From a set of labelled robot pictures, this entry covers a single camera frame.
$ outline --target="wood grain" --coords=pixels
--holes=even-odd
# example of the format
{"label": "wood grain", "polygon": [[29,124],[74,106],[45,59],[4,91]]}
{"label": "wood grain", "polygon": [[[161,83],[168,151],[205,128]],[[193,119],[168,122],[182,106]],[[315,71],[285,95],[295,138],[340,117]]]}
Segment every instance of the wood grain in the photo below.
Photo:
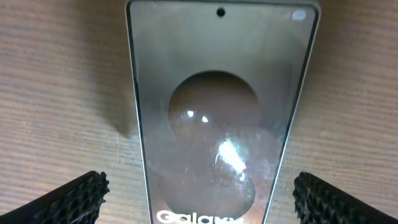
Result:
{"label": "wood grain", "polygon": [[[299,222],[302,170],[398,218],[398,2],[321,5],[267,222]],[[0,213],[103,170],[98,223],[149,222],[123,7],[0,1]]]}

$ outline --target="wooden surface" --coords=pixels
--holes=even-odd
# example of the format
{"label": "wooden surface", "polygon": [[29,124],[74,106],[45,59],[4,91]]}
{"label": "wooden surface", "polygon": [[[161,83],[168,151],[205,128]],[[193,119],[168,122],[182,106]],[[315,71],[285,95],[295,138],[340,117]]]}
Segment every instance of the wooden surface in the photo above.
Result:
{"label": "wooden surface", "polygon": [[[268,223],[301,170],[398,218],[398,1],[321,4]],[[0,213],[103,170],[98,223],[149,222],[123,6],[0,0]]]}

